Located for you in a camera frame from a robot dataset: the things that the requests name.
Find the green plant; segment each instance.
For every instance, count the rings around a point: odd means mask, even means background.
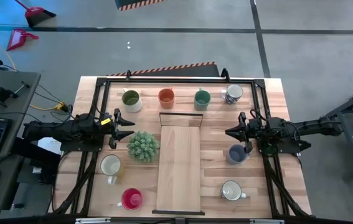
[[[152,162],[158,152],[159,144],[152,134],[138,131],[126,147],[129,149],[131,158],[140,162]]]

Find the yellow label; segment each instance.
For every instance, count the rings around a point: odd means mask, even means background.
[[[111,119],[107,118],[106,120],[101,121],[101,125],[105,125],[106,123],[109,123],[110,121],[111,121]]]

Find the warning tape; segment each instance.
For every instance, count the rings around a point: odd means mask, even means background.
[[[147,0],[147,1],[143,1],[143,2],[138,2],[138,3],[133,3],[133,4],[129,4],[126,6],[122,6],[119,8],[120,11],[125,11],[125,10],[129,10],[129,9],[134,9],[136,7],[142,7],[142,6],[147,6],[150,4],[154,4],[154,3],[160,3],[166,0]]]
[[[163,67],[163,68],[157,68],[157,69],[139,70],[139,71],[134,71],[134,72],[131,72],[131,73],[132,73],[132,75],[141,75],[141,74],[151,73],[151,72],[161,72],[161,71],[166,71],[166,70],[174,70],[174,69],[181,69],[181,68],[192,68],[192,67],[207,66],[207,65],[215,65],[215,62],[193,63],[193,64],[190,64],[190,65],[176,65],[176,66]],[[124,73],[114,73],[114,74],[107,75],[107,76],[123,76],[123,75],[126,75],[126,72],[124,72]]]

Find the broom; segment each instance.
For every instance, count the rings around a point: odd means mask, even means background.
[[[45,10],[42,7],[28,8],[27,6],[23,5],[23,3],[21,3],[19,0],[15,1],[27,10],[26,19],[29,27],[34,27],[40,24],[41,22],[56,16],[56,14],[54,14],[53,12],[49,12],[48,10]]]

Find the gray floor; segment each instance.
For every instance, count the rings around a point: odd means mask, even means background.
[[[125,12],[117,11],[112,0],[24,2],[58,14],[42,27],[255,28],[249,0],[168,0]],[[256,0],[256,4],[262,29],[353,30],[353,0]],[[0,26],[25,25],[22,8],[0,0]],[[33,33],[40,39],[9,54],[17,69],[40,72],[41,84],[69,103],[82,75],[215,61],[234,77],[264,77],[256,34]],[[9,36],[10,31],[0,31],[3,47]],[[318,118],[353,95],[353,35],[264,34],[263,44],[271,77],[282,79],[292,121]],[[10,65],[1,50],[0,58]],[[52,106],[38,97],[33,104]],[[45,112],[29,113],[54,121]],[[353,182],[341,178],[353,169],[353,154],[344,138],[305,139],[313,144],[302,155],[313,214],[353,221]]]

